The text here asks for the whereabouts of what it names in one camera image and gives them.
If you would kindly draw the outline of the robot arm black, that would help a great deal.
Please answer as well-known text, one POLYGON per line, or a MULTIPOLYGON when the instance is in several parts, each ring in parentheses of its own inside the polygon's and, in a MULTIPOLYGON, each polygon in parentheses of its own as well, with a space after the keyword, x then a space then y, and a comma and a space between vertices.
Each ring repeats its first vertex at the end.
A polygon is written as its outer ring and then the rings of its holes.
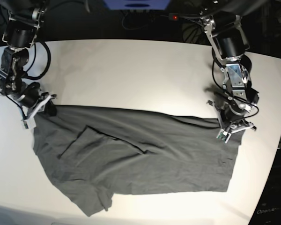
POLYGON ((16 104, 25 129, 36 127, 37 113, 56 114, 52 100, 56 95, 41 90, 38 80, 49 70, 51 52, 41 41, 47 53, 47 64, 39 76, 29 76, 24 66, 29 61, 29 49, 36 45, 38 31, 48 7, 47 0, 0 0, 0 6, 9 12, 2 41, 7 44, 1 56, 0 95, 16 104))
POLYGON ((218 85, 222 92, 215 92, 221 101, 208 103, 217 113, 217 138, 225 143, 235 133, 256 130, 247 119, 254 116, 252 110, 259 112, 259 92, 252 87, 252 62, 245 54, 250 45, 241 20, 263 4, 263 0, 204 0, 194 13, 169 14, 173 21, 186 19, 200 25, 211 44, 212 65, 219 67, 224 79, 218 85))

